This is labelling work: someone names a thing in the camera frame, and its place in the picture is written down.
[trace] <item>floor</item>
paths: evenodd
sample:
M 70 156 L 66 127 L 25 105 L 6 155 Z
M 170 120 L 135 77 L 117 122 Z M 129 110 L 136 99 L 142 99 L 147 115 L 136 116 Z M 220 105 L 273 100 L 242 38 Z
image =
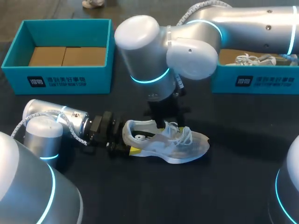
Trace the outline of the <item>floor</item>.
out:
M 106 0 L 105 8 L 86 10 L 82 0 L 0 0 L 0 42 L 8 42 L 22 20 L 109 18 L 115 25 L 135 14 L 148 14 L 163 25 L 174 25 L 200 0 Z M 225 0 L 233 7 L 292 6 L 299 0 Z

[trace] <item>white cable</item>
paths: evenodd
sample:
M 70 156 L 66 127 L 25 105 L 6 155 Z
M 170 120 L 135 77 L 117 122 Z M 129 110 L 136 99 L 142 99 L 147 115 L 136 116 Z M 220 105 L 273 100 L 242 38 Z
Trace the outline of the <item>white cable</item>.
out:
M 76 135 L 76 133 L 74 132 L 74 129 L 73 129 L 72 126 L 71 126 L 71 122 L 70 122 L 70 120 L 66 117 L 66 115 L 65 115 L 63 112 L 61 112 L 61 111 L 57 111 L 57 110 L 50 110 L 50 111 L 46 111 L 46 112 L 39 112 L 39 113 L 34 113 L 34 114 L 29 115 L 28 117 L 26 117 L 25 119 L 23 119 L 23 120 L 17 125 L 17 127 L 15 127 L 13 133 L 11 134 L 11 137 L 14 138 L 15 135 L 17 134 L 17 132 L 19 131 L 20 127 L 22 127 L 22 125 L 23 125 L 24 123 L 26 123 L 27 121 L 31 120 L 31 119 L 34 118 L 34 117 L 38 117 L 38 116 L 47 116 L 47 117 L 49 117 L 49 116 L 51 116 L 51 115 L 48 114 L 49 112 L 50 112 L 50 113 L 55 113 L 55 114 L 60 114 L 60 117 L 61 117 L 62 119 L 65 120 L 65 122 L 66 122 L 66 124 L 67 124 L 67 126 L 68 126 L 68 128 L 69 128 L 69 130 L 70 130 L 70 132 L 71 132 L 71 134 L 72 134 L 72 136 L 73 136 L 77 141 L 79 141 L 79 142 L 81 142 L 82 144 L 84 144 L 84 145 L 87 146 L 87 142 L 86 142 L 85 140 L 79 138 L 79 137 Z
M 77 141 L 79 141 L 79 142 L 81 142 L 82 144 L 84 144 L 84 145 L 87 146 L 87 142 L 86 142 L 85 140 L 79 138 L 79 137 L 76 135 L 76 133 L 74 132 L 74 129 L 73 129 L 72 126 L 71 126 L 71 122 L 70 122 L 70 120 L 67 118 L 67 116 L 66 116 L 63 112 L 58 111 L 58 110 L 49 110 L 49 111 L 46 111 L 46 112 L 60 114 L 60 117 L 61 117 L 63 120 L 65 120 L 67 126 L 69 127 L 69 130 L 70 130 L 72 136 L 73 136 Z
M 177 26 L 183 25 L 184 22 L 195 12 L 197 12 L 200 9 L 203 9 L 205 7 L 210 7 L 210 6 L 223 6 L 223 7 L 229 7 L 231 8 L 231 6 L 223 1 L 218 1 L 218 0 L 214 0 L 214 1 L 204 1 L 201 3 L 197 3 L 194 6 L 190 7 L 188 9 L 188 11 L 186 12 L 186 14 L 179 20 L 179 22 L 177 23 Z

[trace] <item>teal box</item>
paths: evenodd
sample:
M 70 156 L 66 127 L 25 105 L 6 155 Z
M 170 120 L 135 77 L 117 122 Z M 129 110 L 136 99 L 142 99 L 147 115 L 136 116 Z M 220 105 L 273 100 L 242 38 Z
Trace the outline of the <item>teal box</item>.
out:
M 299 94 L 298 66 L 218 65 L 213 93 Z
M 29 67 L 35 47 L 106 47 L 105 66 Z M 114 47 L 108 19 L 27 20 L 1 68 L 15 94 L 109 93 Z

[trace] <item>box label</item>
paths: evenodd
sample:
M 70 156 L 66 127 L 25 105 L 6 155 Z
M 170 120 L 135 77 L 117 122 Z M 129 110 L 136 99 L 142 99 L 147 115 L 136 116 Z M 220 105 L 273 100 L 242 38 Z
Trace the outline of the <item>box label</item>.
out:
M 48 77 L 49 86 L 86 86 L 84 77 Z
M 31 87 L 46 87 L 46 83 L 41 76 L 28 76 L 27 79 Z
M 249 87 L 253 76 L 238 76 L 235 85 L 238 87 Z
M 254 86 L 259 87 L 290 87 L 295 81 L 294 77 L 262 77 L 256 78 Z

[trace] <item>shoe sole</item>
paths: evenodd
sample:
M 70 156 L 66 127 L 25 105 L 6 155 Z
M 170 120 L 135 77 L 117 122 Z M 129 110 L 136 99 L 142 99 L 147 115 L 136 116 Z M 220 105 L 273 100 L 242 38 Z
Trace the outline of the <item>shoe sole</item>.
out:
M 209 148 L 205 151 L 205 153 L 203 153 L 199 156 L 191 157 L 191 158 L 187 158 L 187 159 L 174 159 L 174 158 L 168 157 L 166 155 L 159 154 L 159 153 L 152 152 L 152 151 L 147 151 L 147 150 L 141 150 L 140 153 L 133 154 L 131 156 L 138 156 L 138 157 L 156 156 L 156 157 L 160 157 L 161 159 L 164 159 L 166 162 L 168 162 L 170 164 L 181 164 L 181 163 L 191 162 L 193 160 L 199 159 L 200 157 L 202 157 L 204 154 L 207 153 L 207 151 L 210 149 L 210 147 L 211 147 L 211 145 L 209 144 Z

